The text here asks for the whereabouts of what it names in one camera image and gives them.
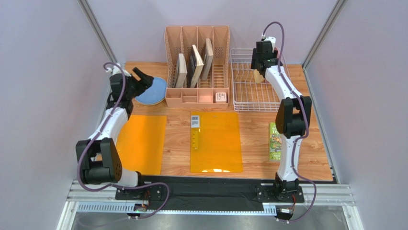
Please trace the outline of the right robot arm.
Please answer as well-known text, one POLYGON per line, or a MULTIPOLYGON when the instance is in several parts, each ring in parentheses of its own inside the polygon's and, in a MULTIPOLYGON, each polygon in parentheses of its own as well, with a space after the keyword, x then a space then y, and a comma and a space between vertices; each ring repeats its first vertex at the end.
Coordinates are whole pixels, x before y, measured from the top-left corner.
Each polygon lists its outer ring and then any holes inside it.
POLYGON ((312 100, 292 84, 275 49, 274 37, 263 38, 253 49, 251 69, 272 85, 280 105, 275 119, 281 135, 282 150, 272 195, 279 201, 291 199, 299 192, 298 159, 302 139, 308 134, 312 100))

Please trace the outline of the blue plate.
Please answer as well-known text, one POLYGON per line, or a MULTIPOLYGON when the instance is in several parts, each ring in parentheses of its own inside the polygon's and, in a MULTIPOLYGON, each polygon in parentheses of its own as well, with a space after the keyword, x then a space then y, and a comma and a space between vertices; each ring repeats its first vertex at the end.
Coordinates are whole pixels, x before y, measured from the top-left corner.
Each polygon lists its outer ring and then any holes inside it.
POLYGON ((153 85, 148 88, 140 96, 135 97, 137 102, 142 103, 157 103, 165 99, 167 82, 160 78, 154 77, 153 85))

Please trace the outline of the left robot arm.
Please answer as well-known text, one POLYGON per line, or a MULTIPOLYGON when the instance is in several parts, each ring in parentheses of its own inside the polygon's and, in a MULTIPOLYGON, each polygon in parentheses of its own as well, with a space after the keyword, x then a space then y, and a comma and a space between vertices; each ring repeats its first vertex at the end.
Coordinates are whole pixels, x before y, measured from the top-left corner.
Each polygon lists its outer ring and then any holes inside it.
POLYGON ((141 185, 139 172, 123 168, 115 144, 119 132, 132 113, 132 99, 150 88, 154 78, 137 67, 133 68, 133 72, 138 76, 135 78, 119 64, 115 64, 113 68, 109 65, 108 62, 103 66, 111 74, 111 92, 108 95, 104 118, 88 139, 80 140, 76 144, 77 179, 87 191, 96 191, 88 187, 90 184, 100 184, 101 189, 109 186, 136 189, 141 185))

